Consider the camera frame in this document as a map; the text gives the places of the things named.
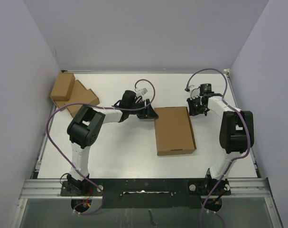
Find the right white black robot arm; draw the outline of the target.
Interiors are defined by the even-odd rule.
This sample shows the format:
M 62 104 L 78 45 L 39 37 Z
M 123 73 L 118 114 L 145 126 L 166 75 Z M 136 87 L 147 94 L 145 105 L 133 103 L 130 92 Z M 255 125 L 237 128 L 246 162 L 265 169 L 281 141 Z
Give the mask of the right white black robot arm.
M 189 93 L 189 114 L 207 115 L 209 111 L 221 119 L 219 143 L 222 150 L 214 164 L 207 170 L 203 189 L 208 194 L 228 191 L 226 179 L 236 161 L 254 144 L 253 113 L 230 106 L 223 95 L 212 91 L 211 84 L 193 85 L 185 89 Z

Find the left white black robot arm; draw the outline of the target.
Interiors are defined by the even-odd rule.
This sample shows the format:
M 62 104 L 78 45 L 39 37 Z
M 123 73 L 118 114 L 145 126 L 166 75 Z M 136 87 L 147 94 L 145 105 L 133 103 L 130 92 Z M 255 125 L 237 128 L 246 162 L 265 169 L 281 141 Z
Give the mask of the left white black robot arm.
M 67 175 L 71 189 L 77 195 L 84 195 L 89 189 L 88 161 L 90 147 L 95 143 L 101 127 L 106 123 L 122 123 L 130 115 L 139 119 L 157 119 L 158 114 L 150 100 L 142 98 L 143 93 L 126 90 L 120 100 L 110 109 L 93 109 L 82 105 L 67 128 L 72 145 L 72 167 Z

